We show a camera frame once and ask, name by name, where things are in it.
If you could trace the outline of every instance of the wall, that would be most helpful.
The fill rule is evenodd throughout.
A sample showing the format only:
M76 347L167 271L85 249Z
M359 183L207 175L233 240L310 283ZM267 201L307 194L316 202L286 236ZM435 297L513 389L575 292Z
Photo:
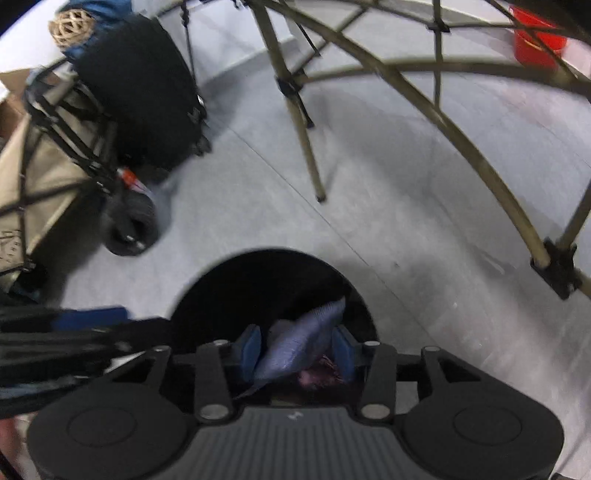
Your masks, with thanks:
M0 37L0 72L37 67L60 57L60 51L49 35L47 23L64 0L43 0L29 10ZM165 5L159 0L134 2L137 11L148 14ZM230 0L217 0L193 7L191 39L197 63L197 74L203 82L248 59L264 49L261 36L247 9L236 10ZM178 11L163 20L173 40L187 58L184 31ZM281 41L291 38L283 18L273 17L277 36Z
M418 0L431 4L430 0ZM441 0L444 8L461 12L487 22L504 22L507 18L482 0ZM591 77L591 47L577 40L569 39L564 48L562 58L575 69Z

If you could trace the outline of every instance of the cardboard box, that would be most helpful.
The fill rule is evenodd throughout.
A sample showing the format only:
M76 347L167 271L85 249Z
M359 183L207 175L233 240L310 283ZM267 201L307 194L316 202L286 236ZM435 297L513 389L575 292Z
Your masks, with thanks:
M31 69L0 73L0 82L4 85L5 90L8 91L6 98L0 98L0 138L4 142L8 142L8 139L26 115L21 98L30 73ZM51 74L47 82L51 85L56 85L59 82L59 78Z

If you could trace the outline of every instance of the blue fabric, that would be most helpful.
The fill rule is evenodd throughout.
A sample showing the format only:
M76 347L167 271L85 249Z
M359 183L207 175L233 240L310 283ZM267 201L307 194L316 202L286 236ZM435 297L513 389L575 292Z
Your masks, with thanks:
M80 57L85 48L96 41L99 35L117 26L124 18L133 13L131 0L70 0L58 12L73 8L87 11L96 23L94 34L85 43L64 50L64 55L72 60Z
M123 307L96 310L67 310L51 323L51 329L55 332L85 330L88 328L110 327L131 321L127 310Z
M258 325L249 325L232 345L232 355L240 369L240 379L244 383L252 381L256 363L261 355L262 335Z
M343 382L352 382L355 379L355 349L338 328L332 332L332 351Z

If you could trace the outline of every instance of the concrete floor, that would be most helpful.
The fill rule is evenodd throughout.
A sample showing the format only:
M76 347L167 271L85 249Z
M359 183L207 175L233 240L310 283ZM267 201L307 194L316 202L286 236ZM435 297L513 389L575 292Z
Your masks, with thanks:
M332 24L344 12L314 10ZM496 35L454 33L445 53L510 58L506 36ZM381 14L350 36L383 56L432 52L423 27ZM333 49L320 62L342 63L350 59ZM411 80L432 89L428 75ZM581 294L562 302L537 277L510 221L443 136L379 79L307 87L329 194L319 205L266 61L209 90L214 152L174 172L170 229L139 258L104 247L71 258L61 267L69 273L62 305L169 315L191 280L222 257L296 248L351 280L383 341L401 352L436 343L551 408L566 431L558 471L591 480L591 303ZM443 109L542 236L555 236L591 176L589 104L540 87L445 76ZM78 243L91 238L81 235ZM589 272L589 229L579 244L577 261Z

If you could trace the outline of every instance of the black circular pad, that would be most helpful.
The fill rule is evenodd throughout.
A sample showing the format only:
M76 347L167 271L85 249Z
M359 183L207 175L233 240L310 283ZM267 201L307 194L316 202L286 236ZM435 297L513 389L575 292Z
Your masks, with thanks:
M182 448L181 411L144 385L104 383L43 409L28 431L42 476L129 480L154 472Z
M480 382L436 389L407 414L403 435L420 464L457 480L547 478L564 442L550 410Z

